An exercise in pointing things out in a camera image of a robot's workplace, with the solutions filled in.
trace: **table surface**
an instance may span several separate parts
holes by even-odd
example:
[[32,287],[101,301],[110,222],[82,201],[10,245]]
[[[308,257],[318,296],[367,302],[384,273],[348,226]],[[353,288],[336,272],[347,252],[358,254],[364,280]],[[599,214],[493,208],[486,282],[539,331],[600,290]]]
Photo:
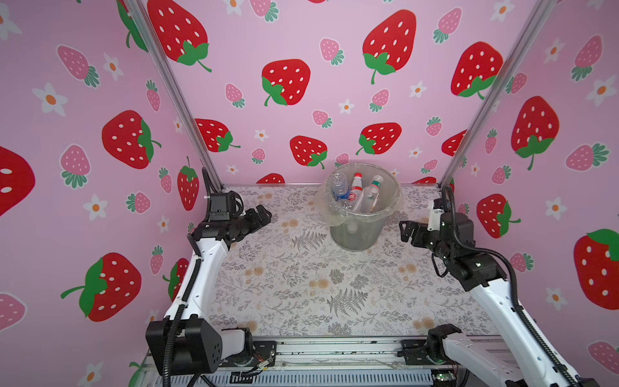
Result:
[[211,305],[214,326],[255,336],[418,336],[452,323],[470,335],[498,334],[453,277],[435,274],[428,250],[400,241],[399,221],[427,217],[436,188],[402,187],[401,210],[362,252],[333,242],[314,205],[317,186],[228,190],[273,218],[232,244]]

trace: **pink strawberry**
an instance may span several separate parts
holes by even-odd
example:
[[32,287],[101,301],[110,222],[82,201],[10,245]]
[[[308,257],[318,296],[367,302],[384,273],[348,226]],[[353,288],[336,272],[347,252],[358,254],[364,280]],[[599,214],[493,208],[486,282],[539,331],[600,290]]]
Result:
[[151,252],[152,257],[150,257],[150,271],[153,276],[156,276],[161,270],[163,266],[163,248],[159,245],[155,246],[153,251]]
[[88,183],[86,175],[90,173],[90,162],[80,146],[70,145],[60,156],[60,166],[64,169],[60,175],[65,185],[77,189]]
[[498,167],[492,174],[492,182],[494,184],[503,184],[505,180],[509,180],[510,176],[511,168],[509,165],[503,165],[502,167]]
[[125,204],[127,204],[127,210],[143,214],[150,208],[150,199],[141,192],[131,193],[127,196]]
[[165,193],[172,192],[172,176],[168,174],[166,168],[161,167],[159,170],[159,179],[161,180],[161,188],[163,188]]
[[584,172],[593,167],[599,167],[608,160],[610,151],[606,145],[595,144],[593,147],[584,144],[579,146],[565,160],[565,166],[569,169]]
[[233,84],[226,85],[226,98],[232,102],[232,106],[242,109],[245,106],[245,100],[243,99],[243,93],[238,87]]
[[426,132],[432,137],[438,135],[438,133],[443,128],[443,124],[441,124],[441,119],[438,117],[432,117],[426,123],[428,127],[426,128]]
[[251,153],[251,161],[253,161],[255,164],[262,164],[265,158],[266,154],[264,154],[264,149],[262,148],[256,148]]
[[0,332],[22,321],[28,308],[11,293],[0,292]]
[[378,93],[374,94],[372,97],[372,102],[370,103],[370,110],[374,113],[377,113],[383,109],[383,106],[387,105],[389,101],[389,91],[387,89],[383,89]]
[[331,66],[338,66],[344,62],[344,51],[340,50],[340,43],[333,39],[324,38],[320,41],[322,58],[331,62]]
[[323,128],[328,128],[333,124],[333,121],[329,117],[327,113],[320,110],[314,110],[314,113],[311,114],[314,118],[314,123],[316,125],[322,126]]
[[77,80],[82,80],[86,86],[96,89],[99,86],[99,74],[95,66],[88,65],[88,59],[73,47],[58,45],[58,57],[67,71]]
[[149,79],[146,82],[146,98],[148,98],[150,106],[152,106],[154,111],[159,111],[159,106],[161,105],[161,100],[159,99],[159,94],[157,94],[157,91],[155,82],[153,82],[152,79]]
[[581,79],[585,79],[592,71],[593,66],[600,60],[602,56],[602,37],[596,35],[591,37],[587,44],[579,51],[574,60],[576,67],[572,69],[572,79],[574,82],[578,82]]
[[496,129],[492,128],[488,132],[488,138],[486,139],[486,153],[491,154],[496,146]]

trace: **white flower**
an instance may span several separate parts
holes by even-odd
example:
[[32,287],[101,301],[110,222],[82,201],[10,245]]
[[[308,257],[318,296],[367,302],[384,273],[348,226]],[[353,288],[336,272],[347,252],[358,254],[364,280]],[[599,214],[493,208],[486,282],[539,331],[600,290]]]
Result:
[[105,207],[107,205],[107,200],[99,200],[97,195],[93,195],[90,198],[90,203],[85,203],[82,207],[90,212],[90,220],[93,221],[97,217],[105,218]]
[[409,157],[415,157],[415,158],[419,157],[419,155],[423,153],[422,150],[419,150],[419,147],[409,150],[409,152],[410,152]]
[[346,114],[350,114],[350,111],[352,110],[352,108],[355,107],[355,105],[350,103],[350,100],[347,98],[346,98],[346,101],[344,101],[343,103],[340,103],[339,105],[341,107],[340,113],[346,113]]
[[514,4],[510,4],[511,0],[503,0],[501,2],[495,3],[495,13],[492,14],[490,20],[499,19],[500,22],[505,20],[505,15],[514,9],[516,6]]
[[161,215],[161,220],[157,222],[159,226],[159,233],[163,234],[164,231],[168,231],[168,224],[170,223],[169,219],[166,219],[165,216]]
[[597,79],[593,82],[593,91],[585,97],[586,100],[593,100],[596,106],[604,102],[604,98],[617,94],[617,89],[613,87],[615,76],[608,78],[605,82]]
[[422,97],[422,93],[427,89],[427,87],[425,87],[423,85],[423,81],[419,81],[418,84],[413,85],[410,87],[410,95],[409,97],[417,97],[417,98],[421,98]]
[[119,76],[124,75],[123,71],[118,67],[118,58],[110,58],[106,53],[103,53],[103,57],[105,57],[103,68],[112,73],[112,78],[114,78],[114,80],[118,80]]
[[546,215],[552,215],[556,220],[561,219],[561,213],[568,210],[568,208],[561,204],[561,198],[556,198],[554,201],[546,200]]
[[264,142],[264,139],[269,138],[269,136],[267,136],[267,134],[265,133],[265,131],[256,131],[256,135],[254,136],[255,139],[259,139],[260,141]]
[[0,2],[0,39],[7,40],[9,38],[9,32],[22,33],[15,23],[9,20],[9,6]]
[[563,46],[565,46],[565,43],[560,43],[559,38],[555,39],[555,41],[552,42],[552,46],[544,51],[546,59],[544,59],[543,63],[547,64],[550,61],[556,62],[556,60],[559,59],[559,51],[563,49]]
[[64,117],[63,105],[67,103],[68,99],[63,95],[56,94],[54,87],[49,82],[45,84],[45,90],[32,89],[32,92],[43,101],[41,102],[41,110],[44,113],[49,113],[53,110]]
[[551,289],[547,287],[546,292],[548,293],[548,297],[546,297],[546,302],[553,304],[557,310],[561,310],[561,305],[568,304],[565,298],[561,297],[561,289]]
[[90,387],[92,383],[101,380],[101,374],[99,371],[101,370],[101,366],[103,362],[100,362],[97,365],[88,364],[86,367],[86,375],[81,378],[78,382],[78,386]]

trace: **red strawberry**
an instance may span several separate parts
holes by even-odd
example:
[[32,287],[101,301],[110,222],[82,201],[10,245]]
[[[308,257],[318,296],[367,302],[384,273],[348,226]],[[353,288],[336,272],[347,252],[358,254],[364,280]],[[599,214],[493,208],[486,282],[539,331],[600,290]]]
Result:
[[565,166],[576,171],[586,171],[591,167],[599,167],[608,160],[610,151],[606,145],[595,144],[593,147],[584,144],[579,146],[565,160]]
[[593,66],[600,60],[602,56],[602,37],[596,35],[591,37],[587,44],[576,55],[574,64],[576,67],[572,69],[572,79],[574,82],[578,82],[581,79],[585,79],[592,71]]
[[477,218],[493,238],[505,235],[510,223],[520,223],[520,219],[510,220],[511,207],[500,194],[490,195],[477,203]]
[[183,279],[185,278],[185,274],[187,273],[188,266],[189,261],[187,261],[187,259],[181,258],[172,267],[172,270],[170,271],[170,279],[167,279],[165,277],[165,274],[163,275],[163,280],[170,283],[168,285],[168,295],[170,296],[170,300],[172,301],[178,294],[178,291],[183,284]]
[[88,59],[73,47],[58,45],[58,57],[63,62],[69,74],[77,80],[82,80],[86,86],[96,89],[99,86],[99,74],[95,66],[88,65]]
[[285,184],[284,178],[279,173],[270,173],[261,178],[256,184]]
[[267,64],[262,69],[262,88],[279,105],[296,105],[308,87],[310,67],[300,59],[286,59]]
[[181,168],[176,179],[178,185],[178,193],[181,195],[181,202],[185,210],[191,211],[196,204],[197,192],[200,189],[200,179],[197,178],[196,170],[189,166],[189,156],[187,156],[187,165]]
[[0,332],[26,317],[28,307],[11,293],[0,292]]
[[35,187],[35,174],[26,160],[0,147],[0,216],[24,200]]
[[192,66],[209,54],[209,38],[200,22],[172,0],[148,0],[149,19],[163,51],[174,62]]
[[290,140],[290,150],[299,164],[307,167],[320,164],[324,169],[322,161],[327,158],[327,145],[324,142],[310,137],[297,136]]
[[443,145],[441,146],[441,150],[443,151],[443,153],[451,157],[454,157],[465,134],[466,134],[466,130],[461,131],[460,133],[455,134],[451,136],[450,138],[446,139],[443,142]]
[[402,134],[402,127],[396,123],[383,123],[369,125],[363,128],[359,136],[359,149],[356,155],[363,149],[369,155],[379,155],[387,152]]
[[470,97],[492,86],[495,77],[503,65],[503,57],[483,41],[478,41],[468,47],[460,57],[460,61],[451,79],[451,93],[460,97]]
[[559,132],[559,117],[548,102],[536,96],[526,100],[514,130],[511,133],[511,148],[523,159],[531,158],[528,170],[533,168],[533,159],[548,149]]
[[589,301],[619,310],[619,234],[607,228],[587,233],[574,245],[574,264]]
[[155,154],[150,128],[133,110],[125,110],[105,124],[101,132],[103,146],[114,158],[135,169],[148,166]]
[[229,147],[240,148],[240,146],[232,145],[232,133],[221,122],[196,118],[196,124],[206,143],[206,149],[211,152],[223,152]]
[[381,75],[396,72],[409,61],[415,43],[417,18],[406,9],[397,11],[374,28],[363,42],[365,65]]
[[140,292],[140,272],[118,253],[101,257],[86,272],[85,285],[74,287],[60,295],[65,298],[83,289],[79,306],[91,321],[105,321],[127,306]]

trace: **strawberry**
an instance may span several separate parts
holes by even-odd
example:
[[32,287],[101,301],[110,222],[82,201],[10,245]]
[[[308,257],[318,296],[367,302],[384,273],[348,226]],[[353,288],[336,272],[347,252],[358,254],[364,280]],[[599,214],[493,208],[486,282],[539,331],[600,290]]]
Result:
[[599,167],[608,160],[610,150],[606,145],[594,144],[593,146],[584,144],[579,146],[571,155],[565,159],[565,166],[569,169],[584,172],[591,167]]
[[262,164],[265,158],[266,154],[264,154],[264,149],[262,148],[256,148],[251,153],[251,161],[253,161],[254,164]]
[[26,160],[0,147],[0,216],[24,200],[35,187],[35,174]]
[[187,267],[189,266],[189,261],[187,259],[181,258],[179,259],[172,270],[170,271],[170,279],[163,275],[163,280],[169,282],[168,285],[168,295],[170,296],[170,300],[174,300],[176,295],[178,294],[181,285],[183,284],[183,279],[185,278],[185,274],[187,273]]
[[369,155],[379,155],[387,152],[402,134],[402,127],[396,123],[383,123],[369,125],[363,128],[359,136],[359,149],[356,155],[363,149]]
[[310,137],[297,136],[290,140],[290,150],[299,164],[307,167],[320,164],[324,169],[322,161],[327,158],[327,145],[324,142]]
[[477,218],[493,238],[501,238],[509,230],[510,223],[520,223],[520,219],[510,220],[511,207],[501,194],[490,195],[477,203]]
[[322,58],[331,62],[331,66],[338,66],[344,62],[344,51],[340,50],[340,43],[333,39],[324,38],[320,41]]
[[312,117],[314,118],[314,123],[318,126],[322,126],[323,128],[328,128],[333,124],[333,121],[329,115],[324,111],[314,110]]
[[574,245],[574,264],[584,295],[609,310],[619,309],[619,234],[603,228]]
[[592,71],[593,66],[600,60],[602,56],[602,37],[596,35],[591,37],[587,44],[576,55],[574,64],[576,67],[572,69],[572,80],[578,82],[581,79],[585,79]]
[[492,182],[494,184],[503,184],[505,180],[509,180],[510,176],[511,168],[509,165],[503,165],[502,167],[498,167],[492,174]]
[[284,178],[279,173],[270,173],[261,178],[256,184],[285,184]]
[[11,293],[0,292],[0,332],[22,321],[28,307]]
[[426,125],[428,125],[426,128],[426,132],[432,137],[437,136],[443,128],[443,124],[441,124],[441,119],[439,117],[430,118]]
[[127,201],[125,204],[127,204],[127,210],[138,214],[143,214],[150,208],[150,199],[141,192],[136,194],[131,193],[127,196]]
[[536,154],[544,153],[559,132],[559,117],[542,97],[529,98],[518,113],[511,133],[511,148],[523,159],[531,158],[533,168]]
[[163,188],[165,193],[169,194],[172,192],[172,177],[168,174],[166,168],[161,167],[159,170],[159,179],[161,180],[161,188]]
[[371,83],[374,84],[376,71],[381,75],[396,72],[409,61],[415,43],[417,18],[406,9],[389,16],[363,42],[365,65],[374,70]]
[[387,89],[383,89],[378,93],[374,94],[372,97],[372,102],[370,103],[370,110],[374,113],[377,113],[383,109],[383,106],[387,105],[389,101],[389,91]]
[[459,97],[477,93],[479,98],[484,99],[480,91],[492,86],[502,65],[503,57],[491,45],[483,41],[474,43],[458,61],[451,79],[451,93]]
[[245,106],[245,100],[243,99],[243,93],[238,87],[233,84],[226,85],[226,98],[232,102],[232,106],[242,109]]
[[512,77],[507,86],[505,87],[505,92],[507,94],[516,94],[520,91],[521,88],[527,83],[527,76],[519,72],[514,77]]
[[488,138],[486,138],[486,154],[491,154],[496,146],[496,129],[492,128],[488,132]]
[[443,44],[443,42],[449,38],[449,34],[457,30],[461,18],[462,8],[460,7],[456,7],[447,12],[441,20],[438,21],[438,28],[434,30],[434,42],[437,45]]
[[267,64],[262,69],[262,88],[279,105],[296,105],[308,87],[310,67],[300,59],[286,59]]
[[144,169],[161,144],[150,138],[150,128],[133,110],[125,110],[105,124],[101,132],[103,147],[114,158],[131,168]]
[[96,89],[99,86],[99,74],[95,66],[88,65],[88,59],[73,47],[58,45],[58,58],[63,62],[69,74],[77,80],[82,80],[86,86]]
[[509,262],[514,267],[515,270],[518,270],[521,273],[533,270],[533,263],[535,262],[530,255],[527,253],[514,253],[509,259]]
[[60,176],[64,179],[65,185],[77,189],[88,183],[86,175],[90,173],[90,162],[86,152],[79,145],[69,145],[60,156],[60,166],[64,169]]
[[148,99],[150,106],[152,106],[154,111],[159,111],[159,106],[161,105],[161,99],[159,98],[159,94],[157,94],[157,87],[155,86],[155,82],[152,79],[149,79],[146,82],[146,98]]
[[443,142],[443,145],[441,146],[441,150],[443,151],[443,153],[451,157],[454,157],[465,134],[466,134],[466,130],[463,130],[460,133],[455,134],[451,136],[450,138],[446,139]]
[[174,62],[193,66],[209,54],[209,38],[195,16],[172,0],[148,0],[149,19],[166,56]]
[[223,152],[229,147],[240,148],[240,146],[232,145],[232,133],[221,122],[196,118],[196,124],[206,143],[206,149],[211,152]]
[[196,170],[189,165],[189,156],[187,156],[187,165],[181,168],[176,179],[178,185],[178,193],[181,196],[181,202],[185,210],[191,211],[196,204],[197,192],[200,189],[200,179],[197,178]]
[[619,348],[615,349],[605,341],[598,341],[588,348],[589,355],[608,371],[619,375]]
[[118,253],[101,257],[86,272],[85,285],[63,292],[65,298],[83,289],[79,306],[91,321],[105,321],[126,307],[140,292],[140,272]]
[[153,276],[156,276],[161,270],[161,266],[163,265],[163,248],[159,245],[153,248],[151,252],[152,257],[150,257],[150,271]]

